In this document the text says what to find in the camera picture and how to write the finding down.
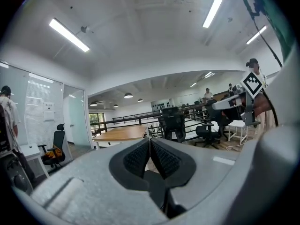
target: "glass door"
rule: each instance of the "glass door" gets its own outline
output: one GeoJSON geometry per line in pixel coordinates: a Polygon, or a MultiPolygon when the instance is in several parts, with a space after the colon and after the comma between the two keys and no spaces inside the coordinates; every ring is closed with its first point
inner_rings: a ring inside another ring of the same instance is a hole
{"type": "Polygon", "coordinates": [[[75,146],[90,146],[84,112],[84,91],[65,85],[64,97],[67,97],[70,130],[75,146]]]}

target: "doorway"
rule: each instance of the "doorway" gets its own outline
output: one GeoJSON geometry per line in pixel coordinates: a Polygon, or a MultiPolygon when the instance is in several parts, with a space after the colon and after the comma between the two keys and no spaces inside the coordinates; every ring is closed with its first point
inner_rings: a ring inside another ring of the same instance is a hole
{"type": "Polygon", "coordinates": [[[91,151],[84,109],[84,91],[64,86],[63,114],[67,142],[73,159],[91,151]]]}

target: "small white table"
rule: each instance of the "small white table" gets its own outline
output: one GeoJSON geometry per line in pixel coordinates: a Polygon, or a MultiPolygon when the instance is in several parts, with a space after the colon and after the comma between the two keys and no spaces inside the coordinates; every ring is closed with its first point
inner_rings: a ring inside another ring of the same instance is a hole
{"type": "Polygon", "coordinates": [[[244,121],[242,120],[234,120],[232,123],[230,123],[229,125],[229,134],[228,134],[228,141],[230,141],[230,139],[232,137],[237,137],[240,139],[240,145],[242,144],[242,142],[248,137],[248,126],[245,125],[244,121]],[[235,133],[232,134],[230,136],[230,127],[235,127],[235,133]],[[243,137],[243,129],[244,127],[246,127],[246,135],[243,137]],[[240,128],[240,136],[237,136],[237,129],[240,128]]]}
{"type": "Polygon", "coordinates": [[[20,148],[21,148],[22,153],[24,154],[27,161],[38,159],[46,177],[49,178],[50,176],[47,172],[47,169],[45,168],[45,166],[43,164],[38,146],[35,143],[31,143],[31,144],[21,145],[20,148]]]}

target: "paper sign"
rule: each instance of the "paper sign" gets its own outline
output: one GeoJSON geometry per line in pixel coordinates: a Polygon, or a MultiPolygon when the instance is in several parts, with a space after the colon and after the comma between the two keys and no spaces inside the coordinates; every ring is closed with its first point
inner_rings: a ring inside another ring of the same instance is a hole
{"type": "Polygon", "coordinates": [[[54,103],[44,102],[44,111],[52,111],[54,112],[54,103]]]}
{"type": "Polygon", "coordinates": [[[54,112],[53,111],[44,111],[44,121],[54,120],[54,112]]]}

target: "white stool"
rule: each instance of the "white stool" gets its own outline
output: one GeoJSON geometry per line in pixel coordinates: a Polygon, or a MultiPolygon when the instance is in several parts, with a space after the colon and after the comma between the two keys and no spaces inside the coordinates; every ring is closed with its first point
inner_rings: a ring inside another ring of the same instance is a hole
{"type": "Polygon", "coordinates": [[[230,139],[232,137],[237,137],[240,139],[240,145],[242,144],[242,142],[248,137],[248,126],[245,125],[245,123],[242,120],[234,120],[232,123],[230,123],[229,125],[229,134],[228,134],[228,141],[230,141],[230,139]],[[235,133],[232,134],[230,136],[230,126],[235,127],[235,133]],[[243,137],[243,129],[244,127],[246,128],[246,135],[243,137]],[[237,136],[237,129],[240,128],[240,136],[237,136]]]}

